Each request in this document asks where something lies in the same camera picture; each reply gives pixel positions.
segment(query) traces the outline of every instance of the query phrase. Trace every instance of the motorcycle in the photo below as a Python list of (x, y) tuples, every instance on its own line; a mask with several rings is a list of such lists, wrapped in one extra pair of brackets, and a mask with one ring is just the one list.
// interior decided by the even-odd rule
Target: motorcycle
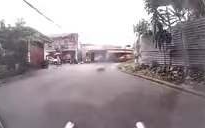
[[(69, 121), (64, 128), (75, 128), (75, 124)], [(135, 128), (145, 128), (145, 125), (142, 122), (137, 122)]]

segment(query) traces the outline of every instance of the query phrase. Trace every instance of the fence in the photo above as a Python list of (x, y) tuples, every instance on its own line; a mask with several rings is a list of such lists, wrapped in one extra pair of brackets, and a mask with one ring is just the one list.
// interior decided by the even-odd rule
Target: fence
[(164, 64), (199, 67), (205, 70), (205, 18), (175, 26), (172, 30), (172, 44), (164, 57), (163, 52), (154, 48), (151, 36), (140, 37), (142, 63), (152, 60)]

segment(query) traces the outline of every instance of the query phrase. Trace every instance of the sky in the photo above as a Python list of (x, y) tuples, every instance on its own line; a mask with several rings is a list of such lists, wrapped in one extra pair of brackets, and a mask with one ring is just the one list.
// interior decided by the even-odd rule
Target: sky
[(75, 32), (84, 44), (133, 44), (133, 24), (149, 19), (143, 0), (27, 0), (62, 28), (46, 20), (23, 0), (0, 0), (0, 20), (27, 26), (45, 35)]

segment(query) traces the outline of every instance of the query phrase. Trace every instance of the road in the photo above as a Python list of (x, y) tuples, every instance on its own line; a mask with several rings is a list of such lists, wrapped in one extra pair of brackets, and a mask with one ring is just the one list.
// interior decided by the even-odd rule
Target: road
[[(97, 72), (103, 65), (106, 70)], [(205, 128), (205, 99), (114, 70), (66, 65), (0, 87), (5, 128)]]

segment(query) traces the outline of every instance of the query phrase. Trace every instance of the power line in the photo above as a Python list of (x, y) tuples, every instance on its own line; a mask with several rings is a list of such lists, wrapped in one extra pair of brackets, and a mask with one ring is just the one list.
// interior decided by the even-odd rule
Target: power line
[(53, 20), (51, 20), (50, 18), (48, 18), (46, 15), (44, 15), (42, 12), (40, 12), (37, 8), (35, 8), (33, 5), (31, 5), (29, 2), (27, 2), (26, 0), (23, 0), (27, 5), (29, 5), (32, 9), (34, 9), (35, 11), (37, 11), (39, 14), (41, 14), (44, 18), (46, 18), (48, 21), (52, 22), (53, 24), (55, 24), (57, 27), (62, 28), (60, 25), (56, 24)]

